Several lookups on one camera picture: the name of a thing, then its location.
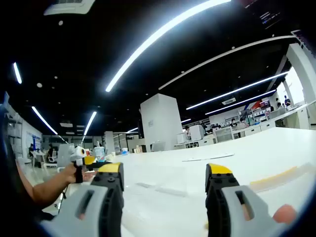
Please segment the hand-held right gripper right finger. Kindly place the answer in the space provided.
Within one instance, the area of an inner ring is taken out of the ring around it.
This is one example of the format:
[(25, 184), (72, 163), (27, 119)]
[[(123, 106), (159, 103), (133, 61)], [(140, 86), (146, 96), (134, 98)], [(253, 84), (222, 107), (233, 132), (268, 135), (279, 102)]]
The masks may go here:
[(248, 186), (239, 185), (231, 170), (208, 163), (205, 206), (209, 237), (277, 237), (280, 223), (268, 205)]

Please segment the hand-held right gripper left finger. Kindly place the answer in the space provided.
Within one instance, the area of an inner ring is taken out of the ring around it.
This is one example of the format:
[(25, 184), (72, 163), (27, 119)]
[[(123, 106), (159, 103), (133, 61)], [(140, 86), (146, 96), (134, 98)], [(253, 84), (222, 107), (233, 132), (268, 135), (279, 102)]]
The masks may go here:
[(123, 191), (123, 163), (105, 164), (90, 185), (80, 186), (59, 214), (41, 226), (51, 237), (119, 237)]

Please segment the person's left hand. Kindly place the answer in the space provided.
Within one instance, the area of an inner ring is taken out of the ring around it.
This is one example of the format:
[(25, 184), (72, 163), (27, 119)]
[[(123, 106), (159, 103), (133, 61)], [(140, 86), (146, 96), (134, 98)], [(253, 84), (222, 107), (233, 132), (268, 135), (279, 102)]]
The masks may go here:
[[(62, 173), (64, 175), (66, 175), (66, 180), (67, 182), (70, 183), (75, 183), (76, 182), (76, 170), (77, 168), (75, 167), (75, 165), (71, 162), (70, 164), (68, 164), (64, 170), (62, 171)], [(84, 170), (81, 171), (82, 172), (82, 181), (83, 182), (88, 182), (90, 181), (95, 175), (96, 175), (96, 171), (89, 171), (89, 172), (85, 172)]]

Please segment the person's right hand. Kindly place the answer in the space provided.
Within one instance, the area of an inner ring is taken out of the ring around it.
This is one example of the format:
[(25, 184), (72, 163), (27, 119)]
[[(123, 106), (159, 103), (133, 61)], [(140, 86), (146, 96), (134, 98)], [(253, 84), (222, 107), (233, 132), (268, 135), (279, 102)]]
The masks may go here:
[(297, 212), (288, 204), (281, 206), (273, 215), (273, 219), (278, 223), (291, 224), (296, 218)]

